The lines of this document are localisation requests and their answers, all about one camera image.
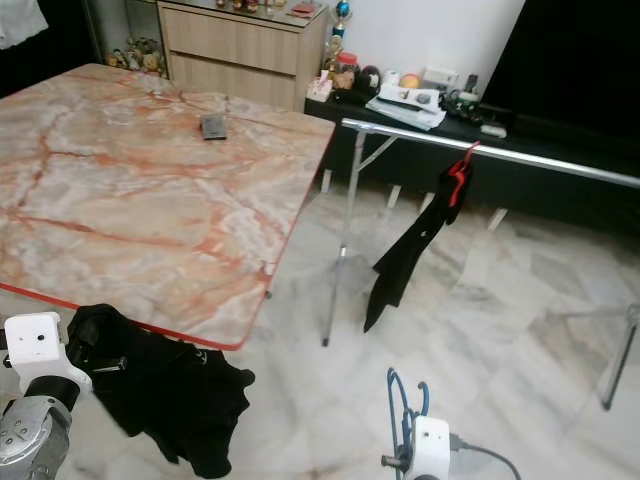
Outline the white socket box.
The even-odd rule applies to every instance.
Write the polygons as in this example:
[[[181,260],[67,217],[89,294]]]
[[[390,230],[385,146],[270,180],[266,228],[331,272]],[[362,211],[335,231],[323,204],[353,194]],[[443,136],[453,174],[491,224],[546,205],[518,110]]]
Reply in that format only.
[[[430,88],[430,90],[448,91],[452,90],[454,83],[458,79],[456,70],[425,67],[421,73],[421,88]]]

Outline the black flat television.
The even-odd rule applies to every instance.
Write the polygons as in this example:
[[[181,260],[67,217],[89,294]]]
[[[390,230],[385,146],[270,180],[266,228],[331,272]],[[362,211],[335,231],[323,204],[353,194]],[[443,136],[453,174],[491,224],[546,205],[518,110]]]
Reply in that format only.
[[[483,101],[640,142],[640,0],[525,0]]]

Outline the pink tissue box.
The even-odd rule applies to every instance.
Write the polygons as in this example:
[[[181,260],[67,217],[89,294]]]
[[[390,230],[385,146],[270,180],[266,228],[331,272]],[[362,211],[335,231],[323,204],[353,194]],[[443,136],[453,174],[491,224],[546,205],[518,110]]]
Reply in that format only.
[[[317,76],[308,84],[306,99],[315,102],[325,102],[329,100],[332,91],[332,77],[328,76],[328,74],[325,74],[325,76]]]

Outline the black polo shirt large print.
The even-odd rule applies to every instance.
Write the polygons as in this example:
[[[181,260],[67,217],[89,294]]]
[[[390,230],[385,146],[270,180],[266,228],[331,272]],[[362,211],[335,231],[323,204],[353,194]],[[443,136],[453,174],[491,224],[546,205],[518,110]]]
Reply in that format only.
[[[93,394],[128,436],[150,436],[166,461],[219,479],[232,471],[229,449],[250,407],[251,370],[230,365],[218,349],[165,337],[129,320],[122,338],[122,379],[93,379]]]

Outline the light wooden cabinet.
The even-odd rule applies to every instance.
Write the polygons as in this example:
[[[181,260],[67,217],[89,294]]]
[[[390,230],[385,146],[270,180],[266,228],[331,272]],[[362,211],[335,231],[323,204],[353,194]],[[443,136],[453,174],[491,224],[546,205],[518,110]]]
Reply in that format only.
[[[300,1],[314,0],[157,0],[168,78],[301,113],[332,9],[320,3],[315,18],[292,17]]]

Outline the red plastic hanger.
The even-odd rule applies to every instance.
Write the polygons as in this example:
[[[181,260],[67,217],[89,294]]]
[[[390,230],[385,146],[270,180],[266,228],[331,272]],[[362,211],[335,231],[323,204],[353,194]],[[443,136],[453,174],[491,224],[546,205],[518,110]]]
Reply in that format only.
[[[479,141],[472,142],[471,145],[466,148],[463,159],[451,165],[451,168],[447,170],[449,178],[453,180],[453,189],[448,201],[448,206],[451,207],[451,209],[452,207],[460,206],[460,197],[462,196],[463,189],[467,186],[468,177],[470,177],[472,156],[474,156],[476,147],[479,145]]]

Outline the white cloth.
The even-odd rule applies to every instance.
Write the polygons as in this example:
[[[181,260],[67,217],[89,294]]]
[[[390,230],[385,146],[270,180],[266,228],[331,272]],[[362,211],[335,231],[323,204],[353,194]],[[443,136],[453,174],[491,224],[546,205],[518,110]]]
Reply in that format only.
[[[22,44],[49,28],[38,0],[0,0],[0,49]]]

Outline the blue gold trophy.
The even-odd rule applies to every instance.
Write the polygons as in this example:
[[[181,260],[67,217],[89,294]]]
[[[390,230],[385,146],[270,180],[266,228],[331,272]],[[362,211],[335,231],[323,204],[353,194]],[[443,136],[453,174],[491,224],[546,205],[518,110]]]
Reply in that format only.
[[[328,41],[328,49],[334,54],[342,52],[344,49],[344,41],[346,41],[346,23],[351,17],[351,5],[349,0],[337,0],[333,6],[334,23],[330,38]]]

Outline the blue wire hanger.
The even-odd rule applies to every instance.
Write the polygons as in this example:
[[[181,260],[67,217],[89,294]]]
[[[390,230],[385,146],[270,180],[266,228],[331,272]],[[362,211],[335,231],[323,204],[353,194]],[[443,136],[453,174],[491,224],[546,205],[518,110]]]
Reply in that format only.
[[[392,434],[392,448],[394,451],[410,451],[410,438],[412,436],[412,422],[419,415],[428,415],[430,406],[430,389],[425,381],[417,384],[422,394],[422,402],[419,410],[410,407],[403,381],[398,372],[389,367],[387,370],[387,399],[390,416],[390,434]],[[396,480],[404,480],[404,475],[396,475]]]

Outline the red lid jar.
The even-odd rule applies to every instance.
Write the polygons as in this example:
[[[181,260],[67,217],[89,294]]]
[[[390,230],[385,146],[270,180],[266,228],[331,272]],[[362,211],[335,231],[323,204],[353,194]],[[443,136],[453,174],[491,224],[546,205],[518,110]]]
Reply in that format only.
[[[332,65],[332,86],[334,90],[352,90],[360,72],[358,56],[353,52],[338,52]]]

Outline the stack of white papers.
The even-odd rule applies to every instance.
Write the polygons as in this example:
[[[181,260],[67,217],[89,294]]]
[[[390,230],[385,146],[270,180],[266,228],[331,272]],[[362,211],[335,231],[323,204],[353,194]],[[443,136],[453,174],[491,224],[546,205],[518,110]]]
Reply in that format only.
[[[410,124],[421,131],[430,131],[444,122],[445,111],[440,106],[440,101],[442,93],[438,90],[416,90],[384,83],[381,84],[378,95],[367,102],[365,108]]]

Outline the small black flat object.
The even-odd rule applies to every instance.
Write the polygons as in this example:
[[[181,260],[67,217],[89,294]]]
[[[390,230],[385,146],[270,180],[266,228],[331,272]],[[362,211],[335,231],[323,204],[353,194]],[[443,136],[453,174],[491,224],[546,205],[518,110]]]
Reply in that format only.
[[[227,140],[227,114],[207,114],[200,118],[201,136],[205,141]]]

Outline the black polo shirt FSL print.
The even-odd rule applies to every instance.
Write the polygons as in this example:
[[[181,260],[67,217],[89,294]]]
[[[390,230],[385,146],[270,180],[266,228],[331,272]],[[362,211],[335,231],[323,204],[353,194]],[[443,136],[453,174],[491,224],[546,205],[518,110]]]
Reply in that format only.
[[[467,186],[463,188],[458,207],[448,206],[453,180],[449,178],[447,170],[439,175],[433,200],[420,212],[403,236],[372,266],[378,278],[372,284],[367,302],[364,332],[369,332],[372,326],[378,323],[385,308],[401,305],[413,270],[419,264],[426,248],[433,242],[440,229],[452,224],[460,215],[468,188],[474,183],[474,168],[471,165],[470,177]]]

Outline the black low TV console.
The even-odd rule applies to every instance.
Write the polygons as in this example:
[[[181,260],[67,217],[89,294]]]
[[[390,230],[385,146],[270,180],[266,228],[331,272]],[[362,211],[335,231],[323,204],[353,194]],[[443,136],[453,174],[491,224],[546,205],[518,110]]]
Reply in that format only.
[[[577,146],[516,133],[498,140],[481,132],[476,125],[456,119],[444,120],[433,134],[460,140],[467,145],[480,141],[485,146],[508,148],[522,154],[594,166],[640,178],[640,152],[617,154],[603,147]],[[398,140],[374,163],[361,170],[358,183],[361,186],[369,182],[393,184],[407,191],[426,193],[434,189],[438,174],[462,156],[461,151],[453,148]],[[507,163],[492,157],[476,156],[474,160],[477,183],[468,192],[468,204],[526,212],[640,239],[640,189]]]

